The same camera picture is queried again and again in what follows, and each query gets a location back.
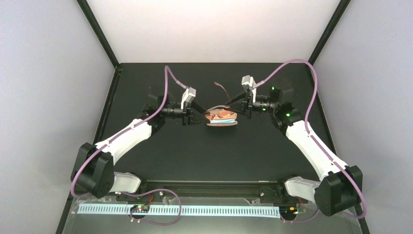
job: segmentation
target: black platform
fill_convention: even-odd
[[[164,88],[164,66],[169,65],[185,85],[197,90],[195,100],[205,108],[224,104],[224,91],[231,97],[243,89],[241,79],[251,75],[255,81],[267,77],[279,63],[126,63],[115,91],[103,129],[103,139],[128,125],[143,110],[149,87]],[[294,106],[305,111],[313,92],[311,77],[304,64],[290,64],[273,79],[292,82]],[[258,88],[267,95],[271,80]],[[169,78],[169,94],[180,101],[183,89]],[[309,121],[328,147],[327,130],[317,102]],[[170,120],[150,139],[141,142],[116,164],[119,172],[133,172],[148,180],[178,181],[275,181],[296,174],[317,180],[317,174],[299,149],[277,130],[269,114],[254,113],[252,119],[238,116],[233,127],[206,125],[182,126]]]

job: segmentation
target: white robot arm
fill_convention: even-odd
[[[338,158],[317,136],[309,123],[307,132],[300,112],[292,105],[291,84],[286,80],[278,80],[278,83],[271,87],[269,96],[257,95],[254,84],[253,77],[243,77],[242,86],[246,95],[238,96],[238,99],[244,98],[241,112],[248,118],[251,118],[252,112],[270,113],[275,127],[301,150],[319,177],[319,181],[313,181],[291,176],[283,181],[288,195],[315,202],[326,216],[358,204],[360,198],[357,192],[334,163],[345,169],[360,189],[361,170],[357,166],[348,167],[347,163]]]
[[[89,143],[82,145],[72,171],[72,180],[85,160],[94,151],[107,145],[82,171],[76,185],[98,198],[110,192],[135,193],[139,188],[141,179],[131,173],[114,172],[113,166],[127,151],[159,131],[166,118],[182,118],[183,125],[191,124],[191,103],[195,96],[196,90],[189,87],[182,95],[181,102],[168,103],[157,116],[148,122],[136,126],[137,123],[146,119],[157,109],[156,104],[147,107],[139,117],[108,139],[95,145]]]

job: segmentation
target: black frame edge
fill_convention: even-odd
[[[363,210],[361,209],[361,205],[357,204],[354,207],[355,211],[356,211],[356,215],[361,215],[361,213],[363,213]],[[367,226],[367,222],[366,222],[366,218],[361,218],[358,220],[358,223],[360,225],[361,228],[361,233],[363,234],[370,234],[370,230],[369,230],[369,226]]]
[[[350,1],[351,0],[341,0],[338,3],[337,8],[335,9],[333,15],[331,16],[330,21],[328,21],[328,24],[325,27],[324,32],[322,33],[319,41],[317,42],[316,47],[314,48],[313,52],[311,53],[310,58],[308,59],[308,62],[311,63],[312,65],[314,65],[317,58],[319,57],[321,51],[323,50],[325,44],[330,38],[333,30],[337,26],[337,23],[340,21],[340,18],[343,15],[344,11],[346,10]]]
[[[108,120],[109,112],[112,106],[112,101],[115,96],[117,84],[119,82],[121,73],[122,73],[122,66],[115,68],[115,73],[113,74],[111,86],[109,88],[109,92],[106,97],[105,105],[103,106],[102,115],[100,116],[100,120],[97,125],[96,134],[93,139],[93,144],[102,140],[103,131],[105,129],[106,122]]]
[[[90,26],[92,27],[94,33],[96,34],[97,38],[100,41],[100,44],[102,45],[103,49],[105,50],[106,54],[108,55],[108,58],[110,59],[112,65],[114,68],[119,67],[119,62],[109,45],[108,40],[105,37],[105,34],[103,34],[102,29],[99,26],[99,23],[97,22],[92,9],[90,8],[88,2],[86,0],[77,0],[77,3],[79,4],[80,8],[83,11],[83,14],[86,16]]]
[[[69,194],[66,200],[66,204],[63,208],[62,216],[60,217],[59,225],[56,229],[56,234],[62,234],[66,225],[67,216],[69,215],[70,207],[72,206],[73,197]]]

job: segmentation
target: purple cable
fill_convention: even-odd
[[[160,226],[168,226],[168,225],[172,225],[172,224],[178,222],[179,217],[181,216],[182,203],[181,203],[181,200],[179,199],[178,195],[177,195],[174,191],[169,190],[169,189],[154,189],[154,190],[151,190],[151,191],[146,192],[146,193],[143,193],[143,194],[130,194],[130,193],[127,193],[127,192],[123,192],[123,194],[128,195],[128,196],[131,196],[131,197],[140,197],[140,196],[145,196],[145,195],[148,195],[148,194],[151,194],[151,193],[155,193],[155,192],[157,192],[157,191],[165,191],[165,192],[171,193],[171,194],[173,194],[173,195],[176,197],[176,199],[178,199],[178,203],[179,203],[179,212],[178,212],[178,215],[176,216],[175,220],[173,220],[173,221],[171,221],[171,222],[169,222],[169,223],[159,223],[159,222],[142,220],[142,219],[139,219],[139,221],[140,221],[140,222],[144,222],[144,223],[150,223],[150,224],[160,225]],[[129,217],[130,217],[131,219],[136,219],[136,218],[132,217],[132,212],[129,214]]]
[[[320,210],[317,209],[316,213],[313,214],[313,216],[309,217],[309,218],[306,219],[306,220],[302,220],[302,221],[289,221],[289,220],[285,220],[281,215],[280,215],[280,217],[281,217],[281,220],[284,221],[284,222],[289,222],[289,223],[306,223],[306,222],[308,222],[308,221],[313,220],[315,217],[317,217],[317,215],[319,215],[319,213],[320,213]]]
[[[161,109],[164,107],[165,102],[167,101],[167,95],[168,95],[168,71],[170,74],[172,74],[172,72],[170,72],[170,69],[168,66],[165,66],[165,91],[164,91],[164,98],[162,100],[161,105],[159,106],[159,108],[155,111],[155,113],[153,113],[152,115],[150,115],[148,118],[144,119],[143,121],[135,124],[133,127],[137,127],[143,123],[145,123],[146,121],[150,120],[151,118],[153,118],[155,115],[157,115]],[[125,132],[129,131],[130,129],[132,129],[131,127],[124,129],[123,131],[119,132],[118,134],[116,134],[114,137],[112,137],[112,139],[109,140],[109,143],[112,143],[114,140],[116,140],[118,137],[120,137],[122,134],[124,134]],[[97,149],[83,164],[82,166],[79,168],[79,170],[77,171],[76,175],[73,178],[72,181],[72,185],[70,186],[70,194],[72,194],[73,197],[76,198],[81,198],[81,197],[85,197],[90,195],[90,193],[84,193],[82,195],[77,195],[75,193],[75,185],[77,182],[77,179],[79,178],[79,175],[82,173],[82,171],[85,169],[86,165],[88,165],[88,163],[90,161],[92,161],[92,159],[99,153],[101,152],[104,148],[106,148],[108,145],[104,144],[102,147],[100,147],[99,149]]]
[[[313,65],[311,65],[308,61],[305,61],[303,59],[300,58],[296,58],[296,59],[292,59],[289,60],[283,64],[281,64],[279,67],[277,67],[267,78],[265,78],[264,80],[258,82],[254,88],[258,88],[261,85],[265,84],[269,79],[271,79],[281,68],[285,67],[287,64],[293,63],[293,62],[302,62],[304,64],[306,64],[310,70],[311,73],[313,74],[313,78],[314,78],[314,91],[313,91],[313,96],[311,97],[310,100],[310,104],[308,105],[307,111],[305,112],[305,117],[304,117],[304,125],[305,125],[305,130],[307,131],[308,134],[310,134],[310,130],[308,129],[308,115],[310,114],[311,111],[311,107],[313,107],[314,104],[314,100],[316,99],[316,95],[317,95],[317,86],[318,86],[318,77],[317,77],[317,72],[315,70],[315,68],[313,67]],[[356,190],[358,196],[360,197],[361,203],[363,204],[363,213],[359,216],[356,215],[352,215],[349,214],[347,212],[343,212],[345,216],[348,217],[352,217],[352,218],[364,218],[367,214],[367,204],[366,204],[366,200],[364,199],[363,194],[361,193],[360,188],[357,186],[357,184],[354,182],[354,180],[351,178],[351,176],[342,168],[340,167],[340,165],[338,165],[336,162],[334,162],[333,158],[328,154],[328,152],[324,149],[323,146],[321,146],[321,144],[316,140],[316,138],[314,136],[311,136],[311,139],[313,139],[313,141],[318,145],[318,147],[324,152],[324,154],[328,157],[328,159],[330,159],[336,166],[337,168],[346,176],[346,178],[350,181],[350,183],[354,186],[354,189]]]
[[[172,77],[172,79],[179,85],[181,86],[183,89],[187,89],[188,86],[184,85],[182,82],[180,82],[172,73],[172,71],[170,70],[170,68],[168,66],[165,66],[165,74],[166,74],[166,70],[168,70],[170,76]]]

